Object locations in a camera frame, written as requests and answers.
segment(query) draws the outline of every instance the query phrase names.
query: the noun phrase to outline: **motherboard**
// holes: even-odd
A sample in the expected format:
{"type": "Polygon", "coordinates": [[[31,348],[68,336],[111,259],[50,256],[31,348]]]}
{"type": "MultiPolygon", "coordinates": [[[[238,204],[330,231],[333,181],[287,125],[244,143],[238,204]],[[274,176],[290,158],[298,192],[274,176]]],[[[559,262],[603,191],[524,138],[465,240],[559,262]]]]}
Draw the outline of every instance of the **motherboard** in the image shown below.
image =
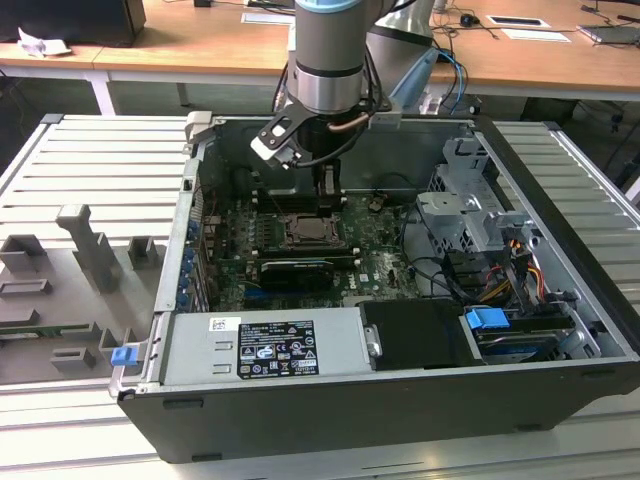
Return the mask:
{"type": "Polygon", "coordinates": [[[405,207],[349,195],[340,211],[319,217],[304,202],[267,200],[239,200],[205,219],[216,310],[349,307],[420,296],[399,246],[405,207]]]}

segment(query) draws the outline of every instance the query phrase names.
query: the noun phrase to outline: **warning label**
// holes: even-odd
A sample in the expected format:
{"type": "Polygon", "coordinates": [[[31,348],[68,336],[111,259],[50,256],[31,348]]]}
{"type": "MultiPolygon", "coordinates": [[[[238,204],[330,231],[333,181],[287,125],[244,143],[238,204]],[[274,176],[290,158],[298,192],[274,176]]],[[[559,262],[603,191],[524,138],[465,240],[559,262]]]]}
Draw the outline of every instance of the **warning label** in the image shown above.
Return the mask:
{"type": "Polygon", "coordinates": [[[313,321],[241,323],[238,376],[243,380],[318,375],[313,321]]]}

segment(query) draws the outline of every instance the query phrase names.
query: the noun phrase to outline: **wooden desk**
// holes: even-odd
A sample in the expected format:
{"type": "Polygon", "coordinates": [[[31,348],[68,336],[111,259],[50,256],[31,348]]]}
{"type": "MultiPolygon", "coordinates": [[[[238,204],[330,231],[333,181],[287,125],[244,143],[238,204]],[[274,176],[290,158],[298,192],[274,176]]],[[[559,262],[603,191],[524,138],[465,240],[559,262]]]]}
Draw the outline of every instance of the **wooden desk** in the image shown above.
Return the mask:
{"type": "MultiPolygon", "coordinates": [[[[603,24],[582,12],[579,0],[457,0],[472,8],[485,26],[485,15],[539,17],[553,29],[574,30],[579,24],[603,24]]],[[[600,3],[615,21],[623,13],[638,16],[638,8],[600,3]]],[[[241,5],[194,8],[191,0],[145,0],[147,23],[133,48],[72,46],[75,55],[35,59],[15,45],[0,44],[0,68],[7,75],[75,78],[91,82],[103,114],[117,106],[109,92],[112,81],[179,84],[186,104],[185,84],[275,85],[287,59],[288,27],[240,22],[241,5]]],[[[459,26],[460,13],[434,15],[432,25],[459,26]]],[[[632,47],[594,47],[580,32],[565,33],[571,43],[510,40],[500,30],[494,40],[485,30],[460,31],[454,39],[458,59],[469,71],[468,93],[600,100],[640,101],[640,52],[632,47]]],[[[448,48],[447,38],[436,39],[448,48]]],[[[444,91],[453,81],[450,65],[439,64],[430,88],[444,91]]]]}
{"type": "Polygon", "coordinates": [[[104,48],[96,69],[278,76],[288,26],[241,23],[238,6],[194,8],[191,0],[145,0],[147,23],[133,48],[104,48]]]}
{"type": "MultiPolygon", "coordinates": [[[[482,24],[496,27],[486,15],[540,18],[549,30],[575,30],[578,25],[604,25],[596,15],[580,10],[578,0],[458,0],[456,6],[475,11],[482,24]]],[[[618,14],[638,16],[640,8],[631,5],[600,3],[601,13],[614,23],[618,14]]],[[[460,12],[434,14],[432,25],[448,24],[460,27],[460,12]]],[[[511,40],[500,30],[492,30],[500,40],[494,40],[483,29],[462,30],[453,39],[460,62],[469,71],[470,93],[494,95],[565,97],[604,99],[607,95],[625,94],[640,98],[640,51],[633,47],[593,46],[593,41],[581,32],[563,33],[571,43],[511,40]]],[[[442,33],[436,40],[443,48],[449,41],[442,33]]],[[[438,65],[432,83],[450,82],[451,68],[438,65]]]]}
{"type": "Polygon", "coordinates": [[[15,43],[0,43],[0,69],[13,67],[44,67],[65,69],[92,69],[93,60],[100,53],[100,46],[74,46],[73,55],[59,57],[30,57],[15,43]]]}

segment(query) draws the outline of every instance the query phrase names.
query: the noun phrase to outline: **metal workbench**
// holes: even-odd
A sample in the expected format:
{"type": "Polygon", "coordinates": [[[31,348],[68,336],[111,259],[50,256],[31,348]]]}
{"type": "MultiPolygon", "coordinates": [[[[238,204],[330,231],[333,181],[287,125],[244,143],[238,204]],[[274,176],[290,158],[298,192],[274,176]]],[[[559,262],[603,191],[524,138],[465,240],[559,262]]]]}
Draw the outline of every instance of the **metal workbench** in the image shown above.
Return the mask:
{"type": "MultiPolygon", "coordinates": [[[[131,227],[161,244],[168,238],[187,158],[183,124],[180,117],[67,116],[55,126],[41,125],[0,182],[0,232],[35,228],[47,248],[68,247],[52,215],[64,203],[88,202],[92,220],[112,245],[125,245],[131,227]]],[[[561,132],[534,123],[498,127],[637,305],[638,212],[618,203],[623,195],[561,132]]],[[[515,193],[505,190],[517,204],[515,193]]],[[[0,475],[65,480],[640,477],[640,390],[598,400],[547,432],[170,465],[129,423],[107,384],[108,379],[96,379],[0,387],[0,475]]]]}

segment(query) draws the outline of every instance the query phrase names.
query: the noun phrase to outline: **blue latch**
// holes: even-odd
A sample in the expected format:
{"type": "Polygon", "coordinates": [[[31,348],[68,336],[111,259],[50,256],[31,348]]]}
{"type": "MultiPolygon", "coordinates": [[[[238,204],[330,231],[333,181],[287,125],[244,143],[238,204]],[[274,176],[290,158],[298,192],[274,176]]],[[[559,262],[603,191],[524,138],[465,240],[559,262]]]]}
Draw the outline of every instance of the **blue latch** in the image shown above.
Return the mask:
{"type": "Polygon", "coordinates": [[[130,367],[138,364],[138,347],[118,347],[111,354],[111,365],[130,367]]]}
{"type": "Polygon", "coordinates": [[[474,308],[466,315],[471,329],[509,328],[511,324],[501,308],[474,308]]]}

